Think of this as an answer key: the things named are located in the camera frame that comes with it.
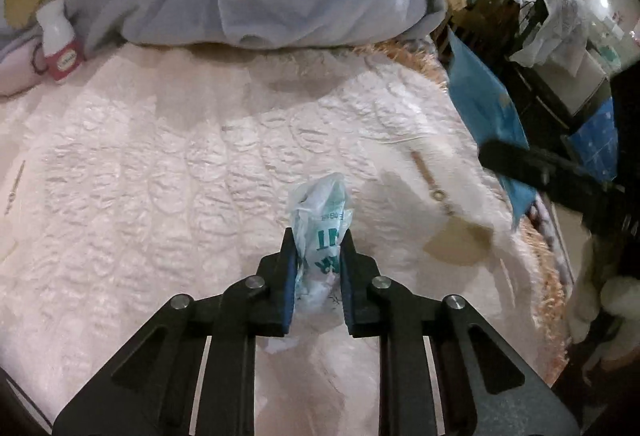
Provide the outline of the gloved right hand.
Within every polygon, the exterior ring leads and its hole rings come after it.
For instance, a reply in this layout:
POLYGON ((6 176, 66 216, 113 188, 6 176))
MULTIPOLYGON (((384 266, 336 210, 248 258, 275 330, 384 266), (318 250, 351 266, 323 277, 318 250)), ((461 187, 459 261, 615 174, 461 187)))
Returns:
POLYGON ((582 268, 566 306, 566 324, 574 344, 585 341, 600 313, 620 325, 613 338, 600 342, 596 355, 605 372, 613 372, 639 360, 639 279, 631 277, 634 256, 620 255, 612 242, 591 235, 582 248, 582 268))

